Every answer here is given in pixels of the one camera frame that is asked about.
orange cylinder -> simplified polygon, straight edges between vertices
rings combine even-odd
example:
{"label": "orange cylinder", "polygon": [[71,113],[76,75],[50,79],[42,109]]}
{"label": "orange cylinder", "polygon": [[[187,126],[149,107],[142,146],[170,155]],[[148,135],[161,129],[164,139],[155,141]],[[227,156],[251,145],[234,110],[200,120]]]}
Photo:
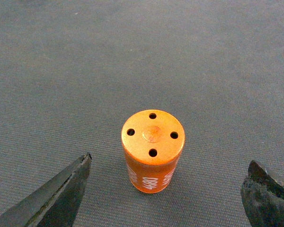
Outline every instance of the orange cylinder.
{"label": "orange cylinder", "polygon": [[161,110],[135,113],[121,130],[121,141],[132,184],[145,193],[169,185],[185,143],[181,123]]}

gray fabric surface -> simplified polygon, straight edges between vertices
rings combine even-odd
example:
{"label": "gray fabric surface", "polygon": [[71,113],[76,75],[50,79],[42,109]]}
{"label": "gray fabric surface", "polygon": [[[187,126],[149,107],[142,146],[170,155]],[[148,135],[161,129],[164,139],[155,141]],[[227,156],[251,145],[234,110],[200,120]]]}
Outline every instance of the gray fabric surface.
{"label": "gray fabric surface", "polygon": [[[145,109],[186,131],[155,195],[120,141]],[[75,227],[249,227],[249,162],[284,176],[284,0],[0,0],[0,214],[86,152]]]}

orange capacitor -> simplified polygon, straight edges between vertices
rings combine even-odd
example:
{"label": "orange capacitor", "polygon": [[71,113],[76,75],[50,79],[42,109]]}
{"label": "orange capacitor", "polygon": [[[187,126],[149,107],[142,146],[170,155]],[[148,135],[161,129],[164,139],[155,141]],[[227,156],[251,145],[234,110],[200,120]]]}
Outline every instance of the orange capacitor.
{"label": "orange capacitor", "polygon": [[181,123],[165,111],[144,110],[125,122],[121,141],[132,184],[145,193],[166,188],[185,143]]}

black tool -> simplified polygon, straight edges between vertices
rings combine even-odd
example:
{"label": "black tool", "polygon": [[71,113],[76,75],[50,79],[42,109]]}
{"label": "black tool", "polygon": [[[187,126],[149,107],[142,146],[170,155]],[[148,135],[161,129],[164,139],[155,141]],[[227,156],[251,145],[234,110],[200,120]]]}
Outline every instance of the black tool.
{"label": "black tool", "polygon": [[252,227],[284,227],[284,178],[251,161],[241,188],[242,203]]}
{"label": "black tool", "polygon": [[91,155],[81,156],[0,215],[0,227],[71,227],[85,192]]}

round hole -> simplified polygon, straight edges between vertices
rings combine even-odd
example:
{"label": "round hole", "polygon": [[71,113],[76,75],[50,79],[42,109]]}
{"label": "round hole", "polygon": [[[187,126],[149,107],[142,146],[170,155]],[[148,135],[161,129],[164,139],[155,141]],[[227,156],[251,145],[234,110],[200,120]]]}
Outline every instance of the round hole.
{"label": "round hole", "polygon": [[157,115],[156,115],[155,113],[151,113],[151,114],[150,114],[150,118],[151,118],[151,119],[155,119],[156,117],[157,117]]}
{"label": "round hole", "polygon": [[173,139],[177,139],[178,138],[178,133],[176,133],[175,131],[173,131],[171,134],[170,134],[170,137],[173,138]]}
{"label": "round hole", "polygon": [[127,135],[133,136],[134,135],[134,130],[133,129],[127,130]]}
{"label": "round hole", "polygon": [[157,150],[156,149],[150,149],[150,151],[148,152],[148,154],[151,157],[156,157],[157,156]]}

